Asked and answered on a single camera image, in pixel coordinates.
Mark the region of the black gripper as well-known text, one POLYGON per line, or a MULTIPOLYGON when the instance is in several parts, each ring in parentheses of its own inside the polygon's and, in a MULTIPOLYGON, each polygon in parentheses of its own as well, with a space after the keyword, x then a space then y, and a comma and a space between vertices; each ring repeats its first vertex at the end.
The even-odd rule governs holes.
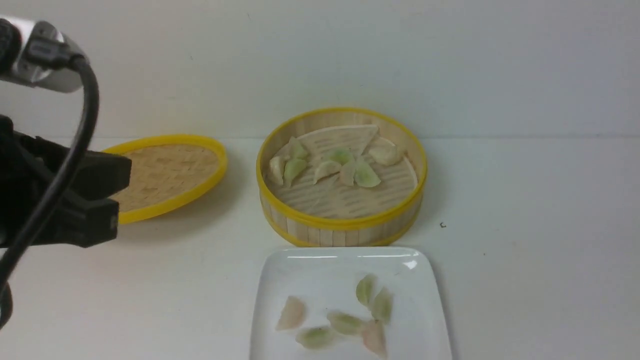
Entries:
MULTIPOLYGON (((0 119, 0 135, 0 245, 4 249, 13 243, 44 188, 34 173, 33 160, 44 163, 54 174, 69 148, 16 132, 12 119, 5 115, 0 119)), ((132 164, 123 155, 87 151, 70 189, 89 201, 72 200, 58 205, 32 246, 66 244, 91 248, 116 239, 120 207, 109 197, 130 185, 132 164)))

